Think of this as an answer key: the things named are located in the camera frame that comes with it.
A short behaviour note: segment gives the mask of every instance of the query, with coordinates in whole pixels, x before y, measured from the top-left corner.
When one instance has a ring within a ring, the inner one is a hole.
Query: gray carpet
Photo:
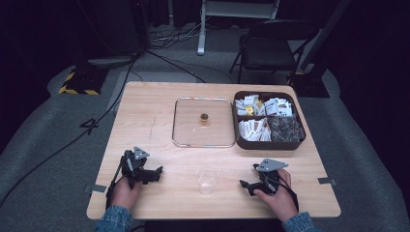
[[[201,57],[196,55],[197,38],[153,51],[210,67],[175,63],[206,82],[230,83],[231,79],[236,81],[237,70],[231,75],[226,73],[241,34],[238,30],[208,33],[205,55]],[[105,113],[127,67],[109,72],[100,96],[58,94],[70,70],[67,68],[49,82],[51,98],[27,118],[0,156],[0,197],[32,167],[81,134],[84,129],[80,124]],[[147,73],[157,73],[162,76],[159,81],[193,82],[186,73],[147,53],[132,71],[142,80],[150,79]],[[173,75],[163,77],[164,73]],[[323,80],[329,99],[298,100],[326,171],[337,182],[334,190],[341,216],[314,218],[314,223],[323,231],[410,231],[400,189],[339,99],[335,78],[326,72]],[[245,72],[243,83],[284,84],[285,73],[271,76],[268,72]],[[114,113],[109,112],[90,135],[84,135],[29,175],[0,209],[0,231],[92,231],[96,222],[86,217],[89,194],[83,189],[97,178],[114,119]]]

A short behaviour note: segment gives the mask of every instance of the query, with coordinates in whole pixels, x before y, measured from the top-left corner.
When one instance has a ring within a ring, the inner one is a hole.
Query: table top
[[[181,97],[224,98],[233,102],[239,91],[282,92],[290,95],[301,116],[306,139],[294,151],[244,150],[236,143],[229,148],[181,148],[172,141],[175,102]],[[300,211],[312,217],[338,217],[335,193],[318,178],[327,174],[319,157],[296,95],[288,86],[129,82],[109,137],[96,185],[108,187],[120,157],[134,146],[148,152],[145,169],[163,166],[159,182],[143,186],[132,215],[141,219],[172,218],[273,218],[256,196],[249,196],[239,180],[257,183],[254,163],[265,158],[289,163],[292,188],[298,194]],[[208,166],[220,174],[210,195],[199,193],[196,171]],[[89,218],[101,218],[105,193],[93,192]]]

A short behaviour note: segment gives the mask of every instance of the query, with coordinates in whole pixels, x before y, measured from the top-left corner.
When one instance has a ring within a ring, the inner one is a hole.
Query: person's left hand
[[[115,186],[111,205],[121,206],[130,211],[136,204],[141,186],[141,182],[137,182],[131,189],[127,177],[121,178]]]

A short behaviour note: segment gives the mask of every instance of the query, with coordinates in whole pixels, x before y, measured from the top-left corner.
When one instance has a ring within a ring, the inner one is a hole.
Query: chair seat
[[[255,38],[249,39],[243,62],[247,70],[293,71],[297,66],[287,41]]]

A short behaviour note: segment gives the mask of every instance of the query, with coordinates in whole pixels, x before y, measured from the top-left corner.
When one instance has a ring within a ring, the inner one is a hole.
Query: yellow and black hazard tape
[[[99,81],[92,81],[90,83],[81,82],[81,77],[75,74],[75,69],[73,69],[67,76],[60,90],[59,94],[85,94],[85,95],[100,95],[101,87],[103,85],[104,79],[101,83]]]

